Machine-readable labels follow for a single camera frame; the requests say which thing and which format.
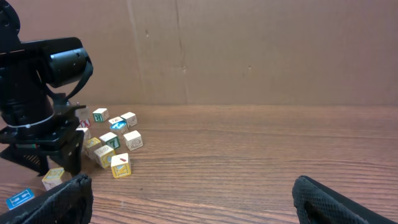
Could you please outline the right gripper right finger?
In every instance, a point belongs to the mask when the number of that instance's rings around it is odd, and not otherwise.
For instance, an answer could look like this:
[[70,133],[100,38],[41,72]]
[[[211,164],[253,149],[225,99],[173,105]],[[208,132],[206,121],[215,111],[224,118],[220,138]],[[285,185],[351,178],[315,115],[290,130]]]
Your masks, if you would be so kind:
[[397,224],[305,175],[292,197],[300,224]]

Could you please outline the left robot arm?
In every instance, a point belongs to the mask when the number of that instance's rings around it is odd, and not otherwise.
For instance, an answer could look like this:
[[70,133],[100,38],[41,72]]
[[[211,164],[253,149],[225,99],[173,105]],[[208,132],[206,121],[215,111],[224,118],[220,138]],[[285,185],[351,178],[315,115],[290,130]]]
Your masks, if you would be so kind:
[[1,158],[38,172],[51,159],[71,175],[81,171],[83,131],[69,102],[88,82],[93,64],[80,39],[20,41],[19,16],[1,1]]

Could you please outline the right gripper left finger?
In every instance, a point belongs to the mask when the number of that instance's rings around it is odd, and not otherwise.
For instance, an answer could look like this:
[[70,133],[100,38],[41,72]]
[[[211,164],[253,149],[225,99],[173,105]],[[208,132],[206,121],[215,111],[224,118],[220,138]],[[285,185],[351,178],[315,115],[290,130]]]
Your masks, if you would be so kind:
[[1,224],[88,224],[92,213],[92,179],[78,174],[2,214]]

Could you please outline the blue symbol block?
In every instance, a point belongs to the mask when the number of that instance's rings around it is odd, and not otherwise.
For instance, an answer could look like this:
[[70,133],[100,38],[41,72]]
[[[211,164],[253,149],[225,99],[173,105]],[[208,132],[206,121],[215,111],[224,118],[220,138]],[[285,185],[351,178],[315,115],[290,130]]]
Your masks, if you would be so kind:
[[13,195],[6,199],[6,205],[9,210],[13,210],[14,208],[22,205],[23,203],[32,200],[35,197],[33,191],[30,188],[26,188],[23,191]]

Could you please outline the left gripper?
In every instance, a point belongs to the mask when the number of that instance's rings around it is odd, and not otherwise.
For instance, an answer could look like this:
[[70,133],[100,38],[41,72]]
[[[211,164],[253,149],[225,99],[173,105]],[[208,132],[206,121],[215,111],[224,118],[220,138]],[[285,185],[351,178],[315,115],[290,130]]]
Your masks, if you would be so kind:
[[1,158],[43,176],[49,171],[49,164],[47,156],[40,155],[38,150],[55,151],[50,155],[51,160],[72,176],[78,175],[84,133],[77,130],[80,122],[75,111],[83,108],[83,105],[57,105],[53,114],[43,121],[7,125],[1,130],[1,143],[9,146],[1,152]]

